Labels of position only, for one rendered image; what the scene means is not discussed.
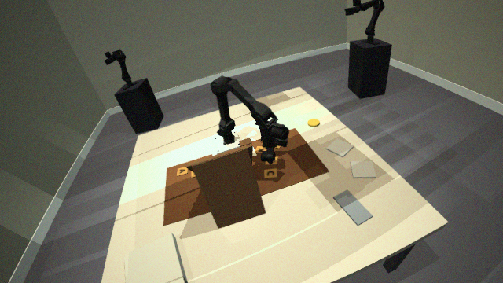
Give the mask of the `yellow flat round disc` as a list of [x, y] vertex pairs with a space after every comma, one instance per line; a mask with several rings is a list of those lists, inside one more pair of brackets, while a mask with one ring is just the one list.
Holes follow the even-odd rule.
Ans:
[[317, 119], [311, 119], [311, 120], [308, 120], [308, 125], [310, 127], [316, 127], [316, 126], [320, 125], [320, 122]]

